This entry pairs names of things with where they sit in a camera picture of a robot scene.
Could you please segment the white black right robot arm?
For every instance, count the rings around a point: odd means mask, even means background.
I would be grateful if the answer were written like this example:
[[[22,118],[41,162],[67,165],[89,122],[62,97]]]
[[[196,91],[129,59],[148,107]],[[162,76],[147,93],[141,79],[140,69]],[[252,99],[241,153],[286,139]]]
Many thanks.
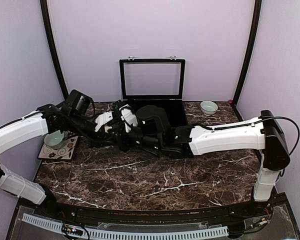
[[[212,152],[253,149],[262,151],[253,200],[245,205],[245,213],[256,217],[265,208],[273,187],[290,163],[291,151],[278,124],[279,117],[263,110],[259,117],[223,125],[186,125],[172,128],[165,110],[147,105],[133,112],[128,105],[119,108],[126,125],[121,134],[125,147],[154,148],[159,155],[174,159],[190,158]]]

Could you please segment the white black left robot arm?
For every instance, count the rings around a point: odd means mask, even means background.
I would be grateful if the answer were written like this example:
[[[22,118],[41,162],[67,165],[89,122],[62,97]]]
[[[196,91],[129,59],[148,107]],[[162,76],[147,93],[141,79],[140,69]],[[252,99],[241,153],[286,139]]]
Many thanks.
[[[67,99],[58,105],[46,104],[35,111],[0,126],[0,154],[36,137],[56,131],[70,131],[89,139],[94,144],[110,140],[105,134],[105,125],[114,119],[112,111],[99,116],[87,117],[86,111],[93,105],[91,97],[72,90]],[[36,205],[50,218],[61,213],[49,189],[12,172],[0,163],[0,189]]]

